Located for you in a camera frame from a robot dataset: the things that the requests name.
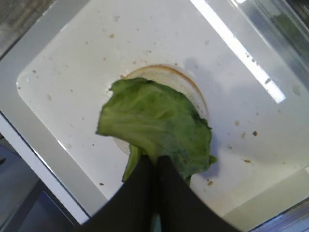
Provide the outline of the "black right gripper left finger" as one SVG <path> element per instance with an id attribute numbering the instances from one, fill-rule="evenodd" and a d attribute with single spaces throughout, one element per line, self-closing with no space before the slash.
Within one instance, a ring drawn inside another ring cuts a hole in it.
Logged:
<path id="1" fill-rule="evenodd" d="M 142 155 L 117 193 L 78 232 L 149 232 L 155 200 L 155 169 Z"/>

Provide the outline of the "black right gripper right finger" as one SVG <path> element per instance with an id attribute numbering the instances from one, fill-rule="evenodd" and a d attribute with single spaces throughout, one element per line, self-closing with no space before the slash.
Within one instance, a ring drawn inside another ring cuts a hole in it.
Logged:
<path id="1" fill-rule="evenodd" d="M 163 232 L 237 232 L 189 188 L 170 157 L 157 161 L 159 215 Z"/>

